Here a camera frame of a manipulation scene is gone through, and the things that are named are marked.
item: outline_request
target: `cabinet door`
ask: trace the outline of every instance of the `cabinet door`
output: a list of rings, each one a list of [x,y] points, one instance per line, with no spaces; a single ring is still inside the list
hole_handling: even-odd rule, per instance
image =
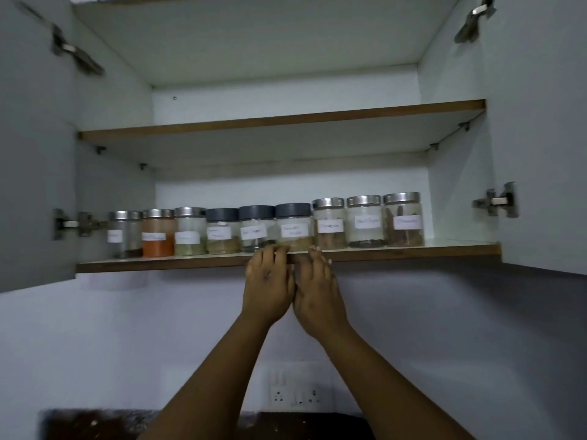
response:
[[[24,0],[72,34],[67,0]],[[0,0],[0,292],[71,279],[76,235],[53,240],[53,210],[75,213],[75,64],[14,0]]]
[[[481,22],[505,262],[587,274],[587,0],[495,0]]]

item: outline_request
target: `open kitchen cabinet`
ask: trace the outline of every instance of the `open kitchen cabinet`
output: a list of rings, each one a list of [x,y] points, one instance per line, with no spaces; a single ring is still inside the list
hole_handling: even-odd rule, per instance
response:
[[[577,200],[586,180],[577,88],[585,56],[576,52],[585,27],[571,0],[557,7],[568,11],[564,28],[541,23],[524,0],[495,0],[479,38],[461,44],[454,36],[481,0],[23,1],[105,73],[77,71],[51,51],[45,24],[1,1],[2,27],[18,31],[4,44],[12,65],[2,78],[11,154],[1,162],[3,290],[69,279],[76,269],[248,259],[107,261],[104,229],[89,237],[63,230],[55,240],[67,221],[55,221],[55,209],[104,221],[115,209],[398,191],[422,194],[426,247],[327,256],[503,251],[506,262],[587,272]],[[534,48],[532,36],[548,39]],[[506,182],[515,182],[515,197],[502,202],[516,209],[490,216],[472,207]]]

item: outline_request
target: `jar with silver lid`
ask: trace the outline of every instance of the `jar with silver lid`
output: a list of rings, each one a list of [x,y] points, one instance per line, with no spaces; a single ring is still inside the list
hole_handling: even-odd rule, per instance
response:
[[[241,223],[238,208],[206,210],[206,248],[210,255],[226,255],[241,251]]]
[[[108,243],[113,258],[143,256],[143,223],[138,211],[114,211],[108,214]]]
[[[307,251],[313,244],[312,206],[305,202],[281,203],[275,206],[280,245],[290,251]]]
[[[346,239],[349,247],[373,249],[385,245],[381,196],[353,196],[346,200]]]
[[[420,193],[410,191],[383,197],[387,245],[418,247],[424,245],[424,221]]]
[[[173,210],[153,208],[143,212],[143,257],[164,258],[175,253]]]
[[[238,209],[241,222],[241,243],[245,253],[254,253],[262,247],[277,243],[275,207],[247,205]]]
[[[345,200],[322,198],[312,201],[314,241],[322,250],[346,249]]]
[[[175,209],[175,255],[206,254],[206,208],[179,207]]]

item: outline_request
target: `handwritten label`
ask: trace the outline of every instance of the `handwritten label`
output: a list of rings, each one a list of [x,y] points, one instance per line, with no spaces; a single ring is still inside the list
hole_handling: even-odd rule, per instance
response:
[[[262,237],[267,237],[267,227],[265,227],[265,224],[241,227],[242,240],[260,239]]]
[[[165,233],[143,233],[143,240],[166,240],[167,235]]]
[[[230,227],[208,227],[206,229],[206,234],[208,235],[208,239],[211,240],[227,240],[231,239],[232,232]]]
[[[355,216],[355,228],[381,228],[381,216],[376,216],[375,214]]]
[[[198,232],[177,232],[175,234],[175,243],[177,245],[199,244],[200,234]]]
[[[422,230],[422,216],[393,216],[394,230]]]
[[[122,230],[108,230],[108,242],[111,244],[121,244]]]
[[[318,221],[318,233],[342,233],[345,224],[342,219],[320,219]]]
[[[283,224],[281,227],[281,237],[307,237],[310,236],[308,224]]]

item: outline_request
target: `hand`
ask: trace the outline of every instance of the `hand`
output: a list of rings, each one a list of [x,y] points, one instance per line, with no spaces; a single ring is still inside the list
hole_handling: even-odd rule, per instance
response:
[[[345,303],[322,252],[310,249],[311,261],[303,258],[293,311],[304,330],[320,343],[347,329]]]
[[[289,247],[270,245],[257,250],[246,266],[244,317],[270,327],[290,308],[294,299],[294,273],[287,266]]]

